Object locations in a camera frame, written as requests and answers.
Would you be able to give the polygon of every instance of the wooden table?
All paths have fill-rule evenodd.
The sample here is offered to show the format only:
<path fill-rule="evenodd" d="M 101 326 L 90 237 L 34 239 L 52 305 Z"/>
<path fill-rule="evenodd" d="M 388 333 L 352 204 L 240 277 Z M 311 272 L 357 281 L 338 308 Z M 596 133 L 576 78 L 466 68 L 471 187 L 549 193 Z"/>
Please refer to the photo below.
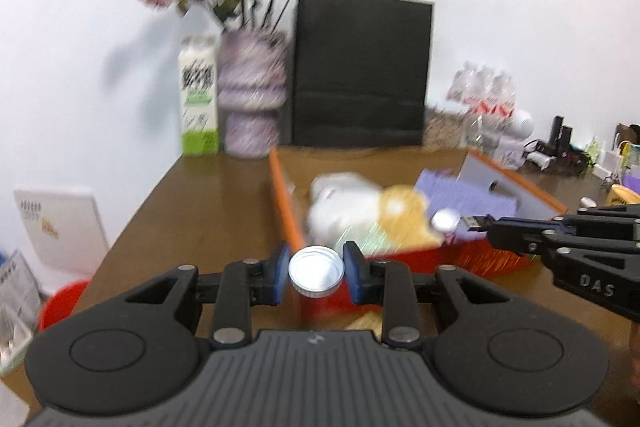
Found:
<path fill-rule="evenodd" d="M 558 178 L 539 173 L 526 177 L 555 195 L 570 209 L 582 196 L 602 201 L 599 180 Z M 77 310 L 129 289 L 179 264 L 195 264 L 201 273 L 221 271 L 226 263 L 246 257 L 265 258 L 280 238 L 271 198 L 266 161 L 240 161 L 225 155 L 181 158 L 143 203 L 82 295 Z M 607 380 L 593 402 L 594 412 L 618 427 L 640 424 L 640 405 L 628 384 L 630 323 L 551 284 L 551 275 L 533 264 L 498 281 L 556 312 L 587 325 L 607 343 L 610 367 Z M 200 334 L 210 324 L 211 307 L 200 321 Z M 254 328 L 296 329 L 296 300 L 288 295 L 279 308 L 253 310 Z M 337 317 L 332 327 L 353 317 Z M 4 381 L 38 409 L 22 368 Z"/>

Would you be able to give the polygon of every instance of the water bottle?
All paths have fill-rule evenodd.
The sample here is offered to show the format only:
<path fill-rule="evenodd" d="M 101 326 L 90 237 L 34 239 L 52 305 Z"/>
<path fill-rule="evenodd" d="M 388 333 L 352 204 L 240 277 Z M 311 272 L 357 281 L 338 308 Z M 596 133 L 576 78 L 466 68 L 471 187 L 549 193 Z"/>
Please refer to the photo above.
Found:
<path fill-rule="evenodd" d="M 462 102 L 465 96 L 466 86 L 470 83 L 471 77 L 475 72 L 476 65 L 466 61 L 464 68 L 458 71 L 453 77 L 453 83 L 447 92 L 447 100 Z"/>
<path fill-rule="evenodd" d="M 472 70 L 465 71 L 461 78 L 465 79 L 465 94 L 462 103 L 468 105 L 471 111 L 475 111 L 478 104 L 484 97 L 484 77 L 482 71 Z"/>
<path fill-rule="evenodd" d="M 476 149 L 491 157 L 500 144 L 500 136 L 495 134 L 492 118 L 487 114 L 468 113 L 463 122 L 463 136 L 465 145 Z"/>
<path fill-rule="evenodd" d="M 502 85 L 502 92 L 496 114 L 502 119 L 511 118 L 516 105 L 516 84 L 511 75 L 506 71 L 500 74 L 500 83 Z"/>
<path fill-rule="evenodd" d="M 486 103 L 487 90 L 492 89 L 495 71 L 494 68 L 483 66 L 476 73 L 476 82 L 474 84 L 474 99 L 471 105 L 471 111 L 475 114 L 491 114 L 491 109 Z"/>
<path fill-rule="evenodd" d="M 487 114 L 496 114 L 502 96 L 502 77 L 489 79 L 484 86 L 484 106 Z"/>

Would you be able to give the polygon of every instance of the metal lid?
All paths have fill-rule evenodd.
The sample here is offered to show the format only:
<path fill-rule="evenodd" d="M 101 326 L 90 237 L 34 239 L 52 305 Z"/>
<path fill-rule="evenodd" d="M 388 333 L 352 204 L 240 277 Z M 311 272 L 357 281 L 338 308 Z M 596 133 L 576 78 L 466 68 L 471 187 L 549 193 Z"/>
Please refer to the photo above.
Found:
<path fill-rule="evenodd" d="M 331 295 L 344 276 L 340 254 L 326 247 L 306 247 L 289 261 L 291 284 L 300 294 L 319 299 Z"/>
<path fill-rule="evenodd" d="M 460 219 L 462 219 L 462 216 L 460 216 L 459 211 L 454 208 L 443 208 L 433 214 L 431 226 L 433 230 L 440 233 L 453 233 L 456 231 Z"/>

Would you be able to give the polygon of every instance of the silver bottle cap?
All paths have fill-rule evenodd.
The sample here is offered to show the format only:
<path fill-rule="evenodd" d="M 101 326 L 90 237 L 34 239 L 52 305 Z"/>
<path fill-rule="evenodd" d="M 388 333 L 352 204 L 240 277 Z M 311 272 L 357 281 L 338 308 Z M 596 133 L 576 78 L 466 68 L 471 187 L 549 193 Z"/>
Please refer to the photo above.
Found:
<path fill-rule="evenodd" d="M 319 299 L 340 287 L 344 263 L 340 254 L 327 247 L 306 247 L 289 261 L 291 284 L 300 294 Z"/>
<path fill-rule="evenodd" d="M 433 230 L 447 235 L 456 231 L 460 219 L 462 219 L 462 216 L 460 216 L 459 211 L 454 208 L 443 208 L 433 214 L 431 226 Z"/>

